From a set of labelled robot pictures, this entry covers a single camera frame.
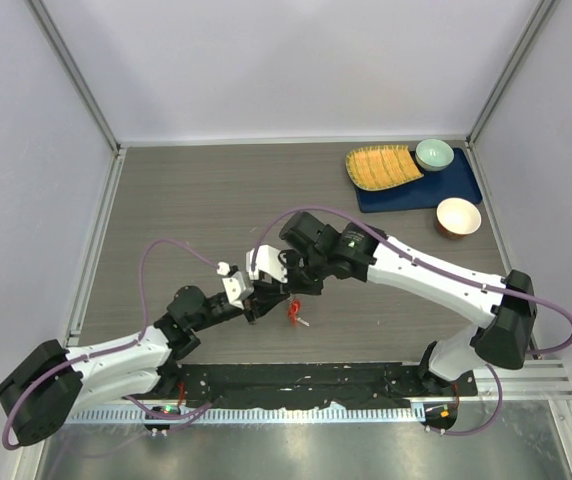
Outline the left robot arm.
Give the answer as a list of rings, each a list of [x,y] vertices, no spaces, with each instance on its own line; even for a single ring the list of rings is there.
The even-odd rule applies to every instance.
[[[206,296],[185,286],[161,318],[130,336],[86,347],[39,344],[0,383],[4,448],[39,443],[70,415],[123,396],[171,397],[179,385],[176,364],[199,346],[198,331],[239,316],[254,322],[289,296],[285,286],[263,281],[234,301],[225,292]]]

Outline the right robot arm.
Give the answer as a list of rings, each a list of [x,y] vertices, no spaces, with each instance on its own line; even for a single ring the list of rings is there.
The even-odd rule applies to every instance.
[[[320,293],[326,278],[353,278],[392,286],[439,304],[470,321],[451,338],[434,341],[417,367],[417,383],[431,395],[443,393],[463,374],[489,364],[522,368],[537,308],[532,279],[513,270],[488,275],[418,252],[383,231],[349,223],[342,231],[308,212],[294,214],[279,237],[288,248],[292,291]]]

